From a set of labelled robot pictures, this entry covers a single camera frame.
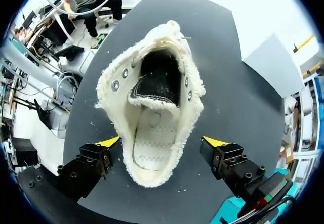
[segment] dark gray table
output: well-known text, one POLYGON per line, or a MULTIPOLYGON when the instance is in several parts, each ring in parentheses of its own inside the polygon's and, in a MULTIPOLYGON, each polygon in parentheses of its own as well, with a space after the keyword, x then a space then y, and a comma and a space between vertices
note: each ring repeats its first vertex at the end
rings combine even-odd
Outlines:
POLYGON ((68 123, 64 163, 85 142, 116 135, 103 110, 94 108, 98 78, 112 59, 168 20, 177 21, 184 36, 191 37, 188 42, 206 87, 205 109, 180 163, 164 185, 146 189, 129 177, 122 149, 116 146, 111 150, 115 165, 107 180, 99 181, 79 204, 135 223, 208 223, 232 193, 213 177, 201 157, 201 136, 242 145, 251 160, 273 174, 284 128, 282 99, 241 61, 232 13, 211 1, 142 0, 123 18, 98 50, 80 85, 68 123))

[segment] teal object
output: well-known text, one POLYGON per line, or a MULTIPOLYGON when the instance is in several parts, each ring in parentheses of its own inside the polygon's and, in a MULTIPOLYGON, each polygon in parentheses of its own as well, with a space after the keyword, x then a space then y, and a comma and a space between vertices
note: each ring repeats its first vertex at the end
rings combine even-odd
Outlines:
POLYGON ((26 53, 26 49, 24 46, 22 46, 17 40, 12 39, 12 44, 22 53, 25 54, 26 53))
MULTIPOLYGON (((288 174, 286 169, 276 169, 275 172, 280 172, 283 175, 288 174)), ((293 183, 291 188, 288 190, 286 196, 295 195, 297 191, 297 184, 293 183)), ((223 218, 226 222, 230 223, 237 219, 237 214, 245 204, 245 201, 242 198, 237 198, 235 196, 226 199, 222 206, 219 208, 218 212, 211 220, 210 224, 221 224, 219 221, 220 218, 223 218)), ((283 210, 285 209, 286 204, 282 204, 278 207, 278 215, 271 221, 271 223, 275 223, 277 217, 281 215, 283 210)))
POLYGON ((319 101, 319 144, 318 148, 322 149, 324 147, 324 105, 323 105, 323 97, 322 97, 322 89, 320 86, 320 82, 318 77, 314 79, 316 88, 317 88, 317 93, 318 93, 318 101, 319 101))

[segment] white fuzzy shoe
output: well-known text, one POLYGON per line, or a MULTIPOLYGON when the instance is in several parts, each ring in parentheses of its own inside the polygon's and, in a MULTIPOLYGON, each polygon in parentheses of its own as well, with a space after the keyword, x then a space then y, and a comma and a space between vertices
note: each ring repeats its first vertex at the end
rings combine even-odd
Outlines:
POLYGON ((175 21, 152 29, 103 71, 98 108, 121 137, 124 163, 136 183, 157 187, 170 178, 204 108, 204 94, 175 21))
POLYGON ((114 23, 114 24, 118 24, 119 22, 120 22, 120 20, 113 19, 113 23, 114 23))

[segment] man sitting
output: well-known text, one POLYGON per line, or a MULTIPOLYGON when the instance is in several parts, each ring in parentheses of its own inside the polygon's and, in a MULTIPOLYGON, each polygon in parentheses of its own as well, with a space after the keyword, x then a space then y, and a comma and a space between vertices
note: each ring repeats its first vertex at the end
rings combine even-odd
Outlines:
POLYGON ((22 43, 26 43, 25 38, 27 35, 27 31, 24 27, 15 28, 14 33, 22 43))
MULTIPOLYGON (((89 10, 92 10, 93 8, 96 8, 100 4, 102 4, 105 0, 75 0, 76 1, 76 12, 81 13, 81 12, 86 12, 89 10)), ((122 0, 109 0, 106 2, 104 7, 111 8, 112 10, 112 15, 114 18, 114 22, 118 22, 120 19, 122 19, 122 0)), ((71 8, 70 0, 65 0, 64 1, 64 9, 67 12, 74 13, 74 11, 71 8)), ((76 18, 75 15, 69 15, 68 18, 70 20, 76 18)), ((96 30, 96 16, 94 13, 89 13, 86 15, 80 15, 78 18, 84 19, 84 24, 92 37, 92 42, 91 42, 91 47, 94 48, 97 46, 98 41, 98 33, 96 30)))

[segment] yellow bar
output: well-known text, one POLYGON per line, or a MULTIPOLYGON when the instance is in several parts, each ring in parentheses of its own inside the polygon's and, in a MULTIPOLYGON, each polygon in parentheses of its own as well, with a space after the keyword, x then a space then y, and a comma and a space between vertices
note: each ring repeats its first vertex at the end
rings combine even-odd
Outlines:
POLYGON ((219 141, 219 140, 216 140, 216 139, 213 139, 213 138, 210 138, 210 137, 206 137, 206 136, 203 136, 203 138, 207 142, 209 142, 213 147, 219 147, 221 145, 227 145, 227 144, 229 144, 228 142, 219 141))
MULTIPOLYGON (((308 71, 309 72, 312 72, 312 71, 314 71, 314 70, 316 70, 318 67, 320 67, 320 65, 323 63, 323 61, 320 61, 320 62, 318 62, 316 65, 314 65, 312 68, 310 68, 308 71)), ((306 72, 304 72, 303 73, 303 77, 304 76, 307 76, 307 71, 306 72)))
POLYGON ((104 147, 111 147, 113 144, 115 144, 116 142, 118 142, 118 140, 120 139, 119 136, 116 136, 116 137, 113 137, 111 139, 108 139, 108 140, 105 140, 105 141, 102 141, 102 142, 97 142, 95 143, 95 145, 102 145, 104 147))
POLYGON ((302 42, 300 45, 297 46, 297 49, 299 50, 301 47, 303 47, 305 44, 307 44, 313 37, 314 37, 314 34, 309 36, 304 42, 302 42))

